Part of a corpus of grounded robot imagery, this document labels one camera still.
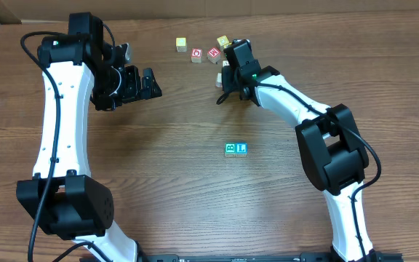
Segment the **green B wooden block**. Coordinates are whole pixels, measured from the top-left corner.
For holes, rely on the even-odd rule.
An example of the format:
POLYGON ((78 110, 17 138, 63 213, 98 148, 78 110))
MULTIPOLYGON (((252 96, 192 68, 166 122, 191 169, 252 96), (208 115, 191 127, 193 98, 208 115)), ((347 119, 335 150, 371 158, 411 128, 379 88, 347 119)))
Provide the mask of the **green B wooden block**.
POLYGON ((224 148, 225 156, 236 156, 236 144, 226 143, 224 148))

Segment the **blue L wooden block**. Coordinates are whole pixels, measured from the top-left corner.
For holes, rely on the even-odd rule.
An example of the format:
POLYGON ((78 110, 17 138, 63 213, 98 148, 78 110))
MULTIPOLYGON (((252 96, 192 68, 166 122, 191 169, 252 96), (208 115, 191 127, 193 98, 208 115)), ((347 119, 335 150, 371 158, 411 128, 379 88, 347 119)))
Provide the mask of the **blue L wooden block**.
POLYGON ((237 143, 236 144, 236 155, 237 156, 246 156, 248 154, 248 145, 246 143, 237 143))

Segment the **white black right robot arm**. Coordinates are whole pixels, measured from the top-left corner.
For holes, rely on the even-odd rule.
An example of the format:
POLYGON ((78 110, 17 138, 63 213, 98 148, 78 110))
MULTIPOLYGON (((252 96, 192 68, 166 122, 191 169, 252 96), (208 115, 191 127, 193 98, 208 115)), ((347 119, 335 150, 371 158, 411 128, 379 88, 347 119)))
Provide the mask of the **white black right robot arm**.
POLYGON ((370 261, 374 248, 367 235, 362 192, 369 158, 377 154, 359 134, 354 116, 343 105, 330 107, 304 95, 271 66, 261 67, 250 41, 235 40, 224 50, 222 103, 231 93, 280 116, 294 128, 304 173, 326 199, 336 261, 370 261))

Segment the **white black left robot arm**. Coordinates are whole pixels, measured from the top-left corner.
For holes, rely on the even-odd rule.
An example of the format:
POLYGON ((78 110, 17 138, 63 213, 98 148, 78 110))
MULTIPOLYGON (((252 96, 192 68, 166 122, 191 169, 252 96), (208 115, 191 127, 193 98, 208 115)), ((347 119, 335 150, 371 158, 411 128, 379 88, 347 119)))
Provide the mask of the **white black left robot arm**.
POLYGON ((68 32, 42 33, 32 61, 44 80, 44 119, 32 177, 16 197, 43 231, 85 247, 96 261, 145 261, 140 245, 114 220, 111 190, 97 182, 87 156, 88 110, 161 96, 153 71, 131 63, 129 44, 106 41, 109 27, 89 12, 73 13, 68 32))

